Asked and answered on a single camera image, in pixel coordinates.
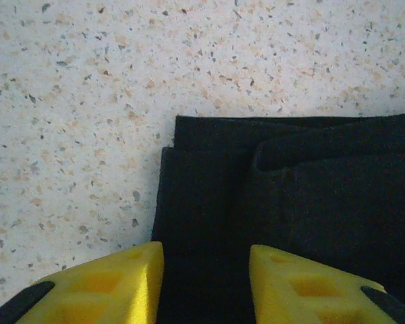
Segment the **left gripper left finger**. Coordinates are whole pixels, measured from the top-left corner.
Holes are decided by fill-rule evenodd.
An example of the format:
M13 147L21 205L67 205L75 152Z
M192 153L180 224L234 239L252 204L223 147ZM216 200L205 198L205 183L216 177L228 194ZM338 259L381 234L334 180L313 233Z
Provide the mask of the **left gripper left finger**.
M48 275L0 307L0 324L156 324L163 281L160 242Z

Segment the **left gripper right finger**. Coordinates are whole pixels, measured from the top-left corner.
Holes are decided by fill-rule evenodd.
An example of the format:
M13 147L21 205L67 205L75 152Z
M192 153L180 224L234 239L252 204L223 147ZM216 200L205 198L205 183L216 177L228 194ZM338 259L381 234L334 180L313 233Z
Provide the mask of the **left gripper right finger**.
M251 246L249 276L256 324L405 324L381 284L270 246Z

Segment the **black t-shirt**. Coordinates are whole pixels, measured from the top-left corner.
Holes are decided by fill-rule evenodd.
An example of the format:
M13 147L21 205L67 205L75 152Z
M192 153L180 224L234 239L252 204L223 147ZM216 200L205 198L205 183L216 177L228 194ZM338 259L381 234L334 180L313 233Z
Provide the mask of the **black t-shirt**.
M157 324L256 324L254 244L376 281L405 308L405 114L177 116L152 239Z

